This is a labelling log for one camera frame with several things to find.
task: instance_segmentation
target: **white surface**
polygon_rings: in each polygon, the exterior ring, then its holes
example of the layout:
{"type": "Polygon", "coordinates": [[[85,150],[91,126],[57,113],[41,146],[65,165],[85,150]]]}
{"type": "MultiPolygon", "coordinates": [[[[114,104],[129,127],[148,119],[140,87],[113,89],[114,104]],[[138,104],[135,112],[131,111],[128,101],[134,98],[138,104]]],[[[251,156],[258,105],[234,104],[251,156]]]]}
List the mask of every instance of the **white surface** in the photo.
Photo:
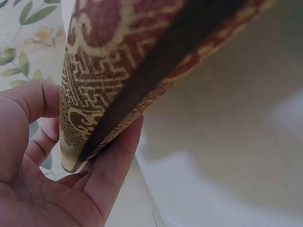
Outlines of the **white surface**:
{"type": "Polygon", "coordinates": [[[145,114],[166,227],[303,226],[303,2],[279,1],[145,114]]]}
{"type": "Polygon", "coordinates": [[[62,7],[62,21],[64,25],[64,30],[67,38],[68,29],[70,27],[71,15],[74,8],[76,0],[61,0],[62,7]]]}

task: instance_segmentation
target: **dark brown seam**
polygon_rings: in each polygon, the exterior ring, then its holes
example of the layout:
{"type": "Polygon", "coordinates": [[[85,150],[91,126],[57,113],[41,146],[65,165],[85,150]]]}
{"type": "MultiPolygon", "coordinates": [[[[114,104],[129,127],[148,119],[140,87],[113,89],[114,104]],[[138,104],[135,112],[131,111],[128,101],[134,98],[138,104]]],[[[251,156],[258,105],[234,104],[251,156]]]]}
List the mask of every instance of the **dark brown seam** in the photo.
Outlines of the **dark brown seam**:
{"type": "Polygon", "coordinates": [[[183,58],[197,48],[245,0],[190,0],[149,51],[100,118],[73,167],[76,171],[106,136],[183,58]]]}

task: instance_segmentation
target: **leaf print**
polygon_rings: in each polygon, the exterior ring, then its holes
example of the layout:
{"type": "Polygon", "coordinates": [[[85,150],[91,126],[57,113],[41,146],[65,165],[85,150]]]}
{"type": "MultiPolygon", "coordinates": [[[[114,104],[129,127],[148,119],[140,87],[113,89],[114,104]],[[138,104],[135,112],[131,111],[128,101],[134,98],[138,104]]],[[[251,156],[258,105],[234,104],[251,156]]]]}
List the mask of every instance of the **leaf print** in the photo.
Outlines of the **leaf print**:
{"type": "Polygon", "coordinates": [[[55,3],[60,3],[60,0],[44,0],[44,2],[48,4],[55,4],[55,3]]]}
{"type": "Polygon", "coordinates": [[[4,7],[9,0],[4,0],[0,3],[0,8],[4,7]]]}
{"type": "Polygon", "coordinates": [[[52,78],[52,77],[48,77],[48,78],[47,78],[47,81],[53,82],[53,78],[52,78]]]}
{"type": "Polygon", "coordinates": [[[25,55],[25,53],[23,51],[21,51],[20,56],[19,56],[19,65],[20,65],[21,71],[27,77],[28,73],[29,73],[29,62],[28,62],[27,56],[25,55]]]}
{"type": "Polygon", "coordinates": [[[17,73],[21,73],[21,70],[18,68],[14,68],[14,69],[5,70],[2,75],[5,77],[9,77],[9,76],[15,75],[17,73]]]}
{"type": "Polygon", "coordinates": [[[19,23],[21,25],[25,25],[25,20],[30,12],[30,10],[32,9],[33,7],[33,2],[30,1],[26,6],[24,6],[21,14],[20,14],[20,17],[19,17],[19,23]]]}
{"type": "Polygon", "coordinates": [[[36,70],[33,74],[33,78],[32,79],[42,79],[42,72],[41,70],[36,70]]]}
{"type": "Polygon", "coordinates": [[[12,87],[19,87],[19,86],[27,84],[27,83],[28,83],[28,81],[25,81],[25,80],[14,80],[14,81],[10,82],[9,84],[12,87]]]}
{"type": "Polygon", "coordinates": [[[5,48],[4,53],[6,54],[6,56],[5,57],[0,57],[0,65],[5,65],[7,63],[10,63],[16,57],[16,50],[13,49],[13,48],[8,48],[8,47],[5,48]]]}
{"type": "Polygon", "coordinates": [[[0,65],[6,65],[8,63],[7,58],[0,58],[0,65]]]}
{"type": "Polygon", "coordinates": [[[14,2],[14,7],[15,7],[20,1],[22,1],[22,0],[16,0],[16,1],[14,2]]]}
{"type": "Polygon", "coordinates": [[[39,10],[38,12],[31,15],[25,22],[24,25],[30,25],[35,23],[39,20],[44,19],[48,15],[50,15],[57,7],[56,6],[49,6],[45,7],[44,9],[39,10]]]}
{"type": "Polygon", "coordinates": [[[16,57],[16,50],[14,48],[5,48],[4,52],[6,53],[8,57],[8,62],[11,62],[16,57]]]}

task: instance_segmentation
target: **finger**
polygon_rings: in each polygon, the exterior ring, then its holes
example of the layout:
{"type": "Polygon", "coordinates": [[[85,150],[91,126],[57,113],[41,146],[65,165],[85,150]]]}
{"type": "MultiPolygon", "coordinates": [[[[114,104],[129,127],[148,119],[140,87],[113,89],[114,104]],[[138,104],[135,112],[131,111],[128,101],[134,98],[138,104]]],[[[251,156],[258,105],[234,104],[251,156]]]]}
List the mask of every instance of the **finger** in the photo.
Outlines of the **finger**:
{"type": "Polygon", "coordinates": [[[28,143],[25,155],[40,166],[59,140],[59,118],[47,119],[28,143]]]}
{"type": "Polygon", "coordinates": [[[18,175],[28,145],[28,124],[41,116],[58,117],[60,88],[37,81],[0,92],[0,181],[18,175]]]}
{"type": "Polygon", "coordinates": [[[0,97],[16,102],[32,123],[40,117],[59,116],[60,86],[36,80],[26,85],[0,92],[0,97]]]}
{"type": "Polygon", "coordinates": [[[105,154],[99,155],[84,192],[92,199],[106,222],[138,146],[143,117],[139,117],[117,138],[105,154]]]}

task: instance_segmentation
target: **palm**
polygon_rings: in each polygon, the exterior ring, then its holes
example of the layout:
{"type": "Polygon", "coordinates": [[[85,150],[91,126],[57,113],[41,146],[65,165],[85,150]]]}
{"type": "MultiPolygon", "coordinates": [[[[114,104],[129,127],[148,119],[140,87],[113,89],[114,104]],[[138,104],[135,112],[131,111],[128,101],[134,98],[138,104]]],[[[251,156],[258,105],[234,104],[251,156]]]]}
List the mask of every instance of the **palm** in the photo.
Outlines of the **palm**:
{"type": "Polygon", "coordinates": [[[0,138],[4,138],[0,142],[1,225],[102,227],[132,161],[142,118],[81,173],[52,181],[39,166],[59,138],[58,119],[49,120],[29,142],[28,124],[40,116],[58,116],[59,89],[53,86],[42,83],[39,91],[37,85],[30,84],[0,93],[0,126],[7,129],[0,131],[0,138]],[[53,95],[39,96],[37,92],[53,95]],[[37,105],[41,100],[32,100],[43,97],[44,112],[37,105]],[[11,117],[13,125],[7,120],[11,117]]]}

